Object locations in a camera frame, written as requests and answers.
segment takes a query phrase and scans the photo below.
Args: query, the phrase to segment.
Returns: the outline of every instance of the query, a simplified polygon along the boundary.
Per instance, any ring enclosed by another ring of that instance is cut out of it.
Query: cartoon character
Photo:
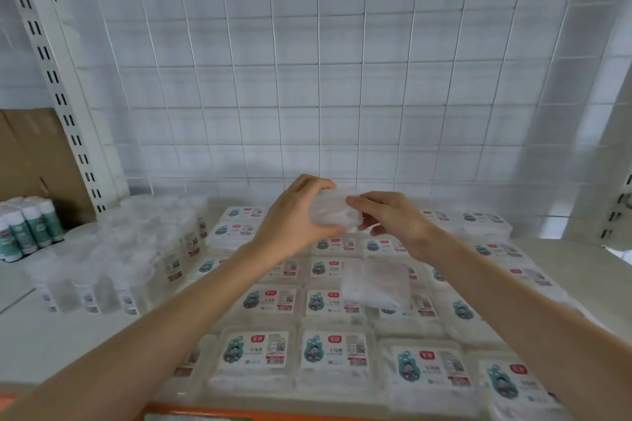
[[[246,299],[243,300],[243,307],[247,310],[254,308],[259,304],[259,290],[251,291],[246,296]]]
[[[481,255],[490,256],[492,254],[492,252],[488,250],[487,247],[484,247],[483,245],[476,245],[475,248],[476,248],[476,251],[478,251],[478,253],[480,253]]]
[[[215,265],[215,261],[207,261],[202,266],[198,268],[200,273],[208,273],[213,269],[213,265]]]
[[[322,299],[320,293],[316,293],[310,297],[309,307],[312,311],[319,311],[325,307],[325,301]]]
[[[443,278],[443,275],[440,274],[437,270],[435,270],[434,268],[432,269],[432,277],[437,280],[438,282],[445,282],[446,279]]]
[[[492,386],[496,393],[500,394],[503,398],[512,400],[517,398],[518,392],[516,385],[511,381],[508,374],[502,371],[498,365],[493,365],[487,369],[489,379],[492,380]]]
[[[461,319],[472,319],[474,318],[474,313],[470,310],[470,307],[463,302],[463,300],[456,300],[452,303],[452,307],[454,308],[454,314],[456,314]]]
[[[322,343],[320,342],[320,336],[316,335],[311,337],[305,343],[305,351],[303,352],[305,359],[310,363],[316,363],[322,360],[325,356],[325,352],[322,350]]]
[[[314,266],[312,266],[312,273],[313,274],[325,273],[325,264],[322,261],[317,261],[316,263],[314,263]]]
[[[234,339],[231,339],[228,342],[228,346],[226,346],[226,351],[224,352],[224,361],[227,363],[234,363],[235,361],[239,361],[243,356],[243,338],[238,336]]]
[[[410,351],[405,351],[398,355],[397,362],[399,375],[402,378],[406,381],[410,381],[411,383],[419,379],[422,372],[419,368],[417,368],[417,362],[411,356]]]

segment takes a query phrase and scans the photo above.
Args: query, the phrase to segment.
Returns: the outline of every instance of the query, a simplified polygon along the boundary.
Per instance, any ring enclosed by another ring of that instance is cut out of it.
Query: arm
[[[360,229],[389,233],[417,260],[434,266],[581,420],[628,420],[632,348],[549,300],[427,221],[403,195],[349,197]]]
[[[270,209],[253,241],[169,302],[108,339],[0,414],[0,421],[131,420],[217,319],[266,272],[307,245],[344,232],[309,220],[330,181],[302,175]]]

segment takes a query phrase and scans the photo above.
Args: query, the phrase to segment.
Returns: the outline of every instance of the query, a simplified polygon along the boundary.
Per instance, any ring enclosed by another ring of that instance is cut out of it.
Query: plastic bag
[[[316,225],[339,225],[355,232],[362,223],[362,214],[344,201],[353,190],[321,190],[310,206],[310,218]]]
[[[344,266],[341,292],[348,302],[378,309],[410,309],[408,267],[384,260],[349,260]]]

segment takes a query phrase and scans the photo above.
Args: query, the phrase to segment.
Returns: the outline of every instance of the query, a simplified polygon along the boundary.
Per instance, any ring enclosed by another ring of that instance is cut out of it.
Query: hand
[[[270,207],[251,249],[275,258],[274,264],[296,255],[312,243],[346,232],[336,225],[314,225],[310,220],[310,205],[323,188],[336,188],[327,178],[301,175]]]
[[[371,229],[371,236],[395,236],[416,259],[421,257],[424,240],[440,230],[402,193],[369,192],[359,197],[347,197],[346,201],[347,205],[362,212],[364,222],[359,225],[359,230],[378,224]]]

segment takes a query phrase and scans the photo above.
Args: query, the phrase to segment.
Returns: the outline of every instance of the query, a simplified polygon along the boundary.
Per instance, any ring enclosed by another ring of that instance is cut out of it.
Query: person's right arm
[[[348,197],[359,229],[391,234],[415,259],[435,267],[547,389],[579,420],[628,420],[632,348],[620,338],[524,285],[441,230],[400,193]]]

